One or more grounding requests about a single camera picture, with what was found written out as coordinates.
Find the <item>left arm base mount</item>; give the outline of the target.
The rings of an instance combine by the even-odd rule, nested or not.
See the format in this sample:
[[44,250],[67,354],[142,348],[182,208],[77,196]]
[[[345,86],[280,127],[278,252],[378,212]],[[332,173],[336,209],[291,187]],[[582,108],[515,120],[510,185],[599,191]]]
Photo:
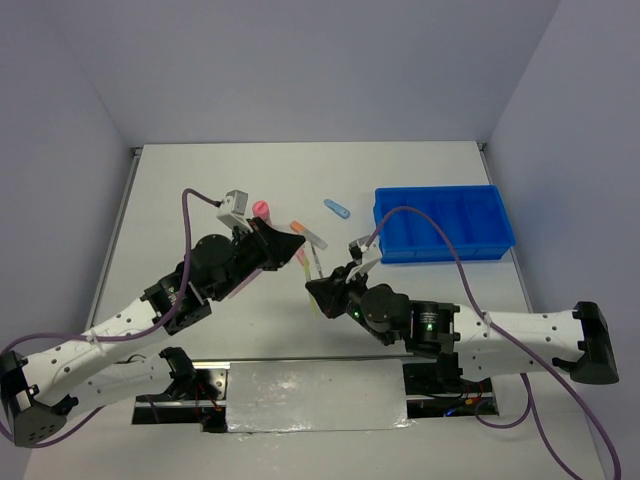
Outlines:
[[175,399],[169,394],[138,396],[131,423],[136,426],[189,425],[201,432],[228,432],[226,420],[229,362],[194,361],[197,380],[191,391]]

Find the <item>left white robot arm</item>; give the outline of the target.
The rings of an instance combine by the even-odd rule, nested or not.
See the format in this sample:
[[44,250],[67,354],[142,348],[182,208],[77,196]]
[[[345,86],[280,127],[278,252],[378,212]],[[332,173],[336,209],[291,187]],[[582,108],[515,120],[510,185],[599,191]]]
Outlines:
[[285,266],[304,244],[301,235],[260,218],[233,236],[203,237],[175,271],[98,326],[40,353],[1,356],[1,402],[17,447],[35,448],[77,415],[128,396],[189,396],[200,380],[180,347],[143,359],[147,346],[195,325],[258,270]]

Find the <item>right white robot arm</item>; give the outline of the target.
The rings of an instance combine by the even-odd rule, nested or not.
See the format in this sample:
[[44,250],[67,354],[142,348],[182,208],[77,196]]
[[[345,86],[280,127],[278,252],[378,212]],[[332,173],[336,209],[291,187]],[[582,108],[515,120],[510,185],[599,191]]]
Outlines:
[[387,284],[368,286],[353,263],[305,288],[325,317],[347,315],[385,346],[434,361],[436,383],[457,391],[466,382],[551,368],[581,384],[619,380],[607,322],[597,304],[549,313],[488,312],[412,300]]

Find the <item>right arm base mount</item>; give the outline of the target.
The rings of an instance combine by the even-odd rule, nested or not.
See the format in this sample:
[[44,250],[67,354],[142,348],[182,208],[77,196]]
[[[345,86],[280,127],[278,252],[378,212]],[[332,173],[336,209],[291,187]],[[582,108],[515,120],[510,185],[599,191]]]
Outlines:
[[428,362],[403,361],[402,371],[409,419],[472,417],[475,411],[498,414],[490,379],[441,381],[436,364]]

